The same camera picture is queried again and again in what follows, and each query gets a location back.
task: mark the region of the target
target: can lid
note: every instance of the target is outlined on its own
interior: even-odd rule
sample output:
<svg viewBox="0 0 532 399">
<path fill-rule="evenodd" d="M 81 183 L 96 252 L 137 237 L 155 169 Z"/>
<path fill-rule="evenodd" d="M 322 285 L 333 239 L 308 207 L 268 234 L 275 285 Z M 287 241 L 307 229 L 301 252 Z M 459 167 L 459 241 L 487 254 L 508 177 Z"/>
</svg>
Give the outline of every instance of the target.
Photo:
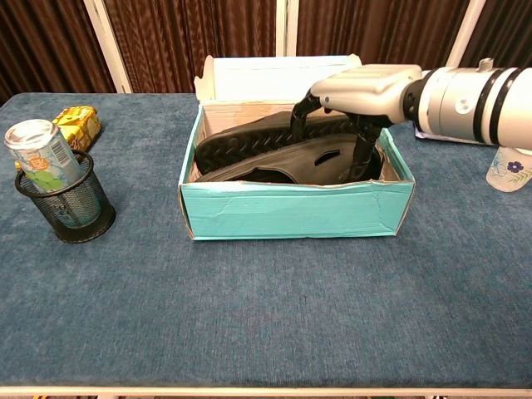
<svg viewBox="0 0 532 399">
<path fill-rule="evenodd" d="M 11 126 L 4 136 L 4 143 L 14 150 L 37 150 L 48 144 L 56 129 L 50 121 L 30 119 Z"/>
</svg>

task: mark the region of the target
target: blue tablecloth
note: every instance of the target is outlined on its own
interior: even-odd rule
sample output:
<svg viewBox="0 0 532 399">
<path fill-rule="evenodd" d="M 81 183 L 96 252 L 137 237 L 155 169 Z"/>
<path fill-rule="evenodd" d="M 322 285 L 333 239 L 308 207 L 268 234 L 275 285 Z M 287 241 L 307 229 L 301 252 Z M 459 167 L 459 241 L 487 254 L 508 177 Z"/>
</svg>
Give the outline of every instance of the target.
<svg viewBox="0 0 532 399">
<path fill-rule="evenodd" d="M 23 94 L 0 131 L 89 104 L 100 238 L 57 240 L 0 149 L 0 385 L 532 387 L 532 185 L 487 185 L 494 148 L 392 128 L 417 184 L 395 238 L 193 242 L 192 95 Z"/>
</svg>

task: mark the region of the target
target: box lid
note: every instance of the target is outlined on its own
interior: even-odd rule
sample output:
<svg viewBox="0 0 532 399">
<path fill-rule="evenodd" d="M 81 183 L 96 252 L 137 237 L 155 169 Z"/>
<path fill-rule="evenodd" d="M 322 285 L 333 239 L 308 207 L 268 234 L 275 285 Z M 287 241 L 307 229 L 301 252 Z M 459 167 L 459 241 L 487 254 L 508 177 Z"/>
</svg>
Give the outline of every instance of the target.
<svg viewBox="0 0 532 399">
<path fill-rule="evenodd" d="M 199 102 L 290 101 L 297 102 L 310 86 L 349 68 L 361 66 L 360 58 L 207 56 L 203 77 L 194 79 Z"/>
</svg>

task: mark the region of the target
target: yellow package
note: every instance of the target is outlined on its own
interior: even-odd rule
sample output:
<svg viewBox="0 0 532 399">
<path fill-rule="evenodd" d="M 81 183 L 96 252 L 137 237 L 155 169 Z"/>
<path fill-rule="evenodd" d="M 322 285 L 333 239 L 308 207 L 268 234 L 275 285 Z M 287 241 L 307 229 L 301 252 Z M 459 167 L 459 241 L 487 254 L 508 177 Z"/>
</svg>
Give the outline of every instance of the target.
<svg viewBox="0 0 532 399">
<path fill-rule="evenodd" d="M 65 108 L 52 121 L 73 150 L 86 151 L 100 133 L 101 124 L 94 106 L 72 106 Z M 15 161 L 17 171 L 21 169 Z"/>
</svg>

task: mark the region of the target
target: drink can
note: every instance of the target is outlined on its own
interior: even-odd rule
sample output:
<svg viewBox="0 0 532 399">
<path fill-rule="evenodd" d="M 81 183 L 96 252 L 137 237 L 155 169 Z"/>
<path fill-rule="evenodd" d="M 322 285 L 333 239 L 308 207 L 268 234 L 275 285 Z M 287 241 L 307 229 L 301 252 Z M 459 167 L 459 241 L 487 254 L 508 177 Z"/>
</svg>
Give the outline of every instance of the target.
<svg viewBox="0 0 532 399">
<path fill-rule="evenodd" d="M 59 128 L 50 121 L 31 119 L 7 130 L 4 143 L 36 188 L 53 193 L 76 183 L 82 170 Z M 49 197 L 56 217 L 66 226 L 79 228 L 99 216 L 93 193 L 83 197 Z"/>
</svg>

